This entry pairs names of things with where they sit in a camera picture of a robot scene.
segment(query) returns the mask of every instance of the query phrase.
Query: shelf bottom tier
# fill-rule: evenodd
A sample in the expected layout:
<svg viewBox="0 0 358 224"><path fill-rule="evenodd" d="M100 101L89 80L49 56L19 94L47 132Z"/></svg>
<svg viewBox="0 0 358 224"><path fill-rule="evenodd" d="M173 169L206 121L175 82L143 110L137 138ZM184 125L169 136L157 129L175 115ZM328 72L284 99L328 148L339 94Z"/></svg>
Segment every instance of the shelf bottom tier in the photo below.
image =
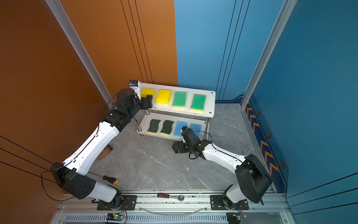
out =
<svg viewBox="0 0 358 224"><path fill-rule="evenodd" d="M160 120L160 124L159 124L159 128L156 134L152 134L148 132L149 126L150 126L150 121L152 119L156 119L156 120ZM174 122L172 129L171 129L171 133L170 135L165 135L160 133L160 131L163 128L163 123L165 120L171 120ZM142 131L139 132L137 131L138 134L145 134L145 135L150 135L150 136L155 136L155 137L159 137L159 138L167 138L167 139L172 139L172 140L176 140L176 141L182 141L183 138L181 136L175 136L174 132L175 132L175 128L176 128L176 124L178 121L182 121L182 122L187 122L187 126L190 127L191 124L198 124L201 125L201 131L205 131L205 121L204 120L197 120L197 119L191 119L191 118L183 118L183 117L179 117L179 116L172 116L172 115L166 115L166 114L158 114L158 113L153 113L151 112L149 115L145 115L142 122L140 123L140 126L142 128ZM201 140L204 139L204 133L203 132L195 132L195 134L197 136L199 136L199 138Z"/></svg>

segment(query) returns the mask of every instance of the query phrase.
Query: blue sponge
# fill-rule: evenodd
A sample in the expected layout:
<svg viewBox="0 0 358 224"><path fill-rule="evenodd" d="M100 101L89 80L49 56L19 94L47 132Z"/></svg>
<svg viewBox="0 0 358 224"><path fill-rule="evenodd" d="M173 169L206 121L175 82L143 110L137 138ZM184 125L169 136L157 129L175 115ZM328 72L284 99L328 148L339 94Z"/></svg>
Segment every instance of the blue sponge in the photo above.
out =
<svg viewBox="0 0 358 224"><path fill-rule="evenodd" d="M201 131L201 125L199 124L191 124L190 128L194 131L194 133L199 136L200 132L196 132L196 131Z"/></svg>
<svg viewBox="0 0 358 224"><path fill-rule="evenodd" d="M182 127L187 126L187 125L188 125L187 122L178 121L178 122L176 123L175 131L174 131L174 136L179 136L179 137L181 137L182 135L180 134L180 130L182 129Z"/></svg>

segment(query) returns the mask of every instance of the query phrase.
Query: ratchet wrench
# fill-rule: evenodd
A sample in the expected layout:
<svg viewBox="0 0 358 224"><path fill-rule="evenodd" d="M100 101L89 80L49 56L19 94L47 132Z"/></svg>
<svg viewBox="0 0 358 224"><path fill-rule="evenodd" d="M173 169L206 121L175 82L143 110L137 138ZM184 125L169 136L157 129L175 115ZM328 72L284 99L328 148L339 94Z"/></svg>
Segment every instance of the ratchet wrench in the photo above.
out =
<svg viewBox="0 0 358 224"><path fill-rule="evenodd" d="M157 197L165 197L165 198L176 198L178 201L184 201L184 195L171 196L168 194L158 193Z"/></svg>

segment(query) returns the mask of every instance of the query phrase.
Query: blue wall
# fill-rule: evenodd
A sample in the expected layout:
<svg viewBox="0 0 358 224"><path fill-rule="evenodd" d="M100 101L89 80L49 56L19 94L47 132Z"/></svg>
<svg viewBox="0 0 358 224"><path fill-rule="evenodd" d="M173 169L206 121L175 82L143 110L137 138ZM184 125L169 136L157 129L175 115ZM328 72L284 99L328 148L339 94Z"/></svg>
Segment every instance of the blue wall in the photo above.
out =
<svg viewBox="0 0 358 224"><path fill-rule="evenodd" d="M178 85L243 94L283 1L175 0Z"/></svg>
<svg viewBox="0 0 358 224"><path fill-rule="evenodd" d="M253 93L289 166L298 224L357 209L325 209L358 202L358 174L344 178L358 172L357 12L357 1L297 1Z"/></svg>

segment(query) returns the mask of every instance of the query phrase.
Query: screwdriver handle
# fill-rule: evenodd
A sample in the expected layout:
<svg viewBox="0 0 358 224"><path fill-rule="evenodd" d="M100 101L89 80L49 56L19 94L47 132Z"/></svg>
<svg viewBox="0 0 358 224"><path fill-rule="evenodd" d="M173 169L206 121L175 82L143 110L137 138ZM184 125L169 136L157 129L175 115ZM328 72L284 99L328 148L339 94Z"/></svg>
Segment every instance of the screwdriver handle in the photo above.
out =
<svg viewBox="0 0 358 224"><path fill-rule="evenodd" d="M115 179L114 177L103 176L103 180L106 180L111 184L117 184L118 183L118 180Z"/></svg>
<svg viewBox="0 0 358 224"><path fill-rule="evenodd" d="M163 194L163 193L158 193L157 197L165 197L165 198L169 198L168 194Z"/></svg>

